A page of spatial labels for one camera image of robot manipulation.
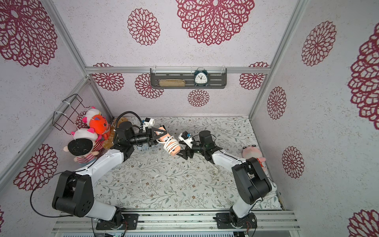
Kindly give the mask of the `orange power strip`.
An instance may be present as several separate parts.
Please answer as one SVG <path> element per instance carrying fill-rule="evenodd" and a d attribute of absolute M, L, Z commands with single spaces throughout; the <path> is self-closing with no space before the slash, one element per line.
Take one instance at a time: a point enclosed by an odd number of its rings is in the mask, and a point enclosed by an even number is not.
<path fill-rule="evenodd" d="M 161 136 L 158 140 L 158 143 L 163 145 L 163 149 L 170 154 L 171 156 L 177 155 L 181 151 L 181 146 L 178 140 L 174 136 L 171 136 L 169 133 Z"/>

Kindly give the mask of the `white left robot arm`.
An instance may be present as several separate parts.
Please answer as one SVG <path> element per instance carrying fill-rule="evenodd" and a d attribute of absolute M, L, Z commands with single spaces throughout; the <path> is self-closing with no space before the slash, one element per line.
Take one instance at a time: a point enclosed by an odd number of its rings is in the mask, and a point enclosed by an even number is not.
<path fill-rule="evenodd" d="M 103 221 L 122 221 L 121 210 L 95 199 L 93 187 L 108 171 L 125 162 L 136 145 L 156 145 L 168 133 L 164 128 L 146 128 L 135 133 L 133 124 L 122 122 L 115 130 L 114 145 L 103 156 L 77 171 L 60 174 L 52 207 L 76 217 L 97 218 Z"/>

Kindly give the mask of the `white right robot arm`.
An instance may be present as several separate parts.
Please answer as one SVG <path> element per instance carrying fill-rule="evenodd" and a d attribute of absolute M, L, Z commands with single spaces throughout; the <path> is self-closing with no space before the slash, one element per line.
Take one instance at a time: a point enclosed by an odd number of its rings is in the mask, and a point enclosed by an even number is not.
<path fill-rule="evenodd" d="M 239 194 L 237 202 L 231 207 L 230 217 L 242 219 L 248 216 L 255 203 L 263 200 L 273 190 L 273 184 L 266 176 L 257 158 L 243 159 L 228 154 L 215 143 L 216 137 L 210 131 L 201 131 L 199 140 L 193 140 L 188 132 L 179 135 L 180 144 L 185 148 L 178 155 L 184 159 L 193 158 L 195 153 L 202 155 L 210 163 L 230 171 L 235 179 Z"/>

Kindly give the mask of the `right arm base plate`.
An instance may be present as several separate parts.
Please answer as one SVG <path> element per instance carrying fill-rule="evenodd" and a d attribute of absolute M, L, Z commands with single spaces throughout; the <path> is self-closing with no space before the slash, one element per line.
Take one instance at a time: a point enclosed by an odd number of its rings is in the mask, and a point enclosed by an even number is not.
<path fill-rule="evenodd" d="M 217 213 L 213 219 L 217 222 L 218 229 L 255 229 L 257 218 L 253 213 L 239 218 L 233 213 Z"/>

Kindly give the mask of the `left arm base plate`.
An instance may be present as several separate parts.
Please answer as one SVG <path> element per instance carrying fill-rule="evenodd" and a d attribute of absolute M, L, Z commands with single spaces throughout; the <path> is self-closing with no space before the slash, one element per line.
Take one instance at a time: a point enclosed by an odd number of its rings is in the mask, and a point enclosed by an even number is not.
<path fill-rule="evenodd" d="M 137 213 L 121 213 L 117 212 L 115 216 L 109 220 L 99 220 L 95 230 L 108 231 L 108 230 L 135 230 L 139 214 Z"/>

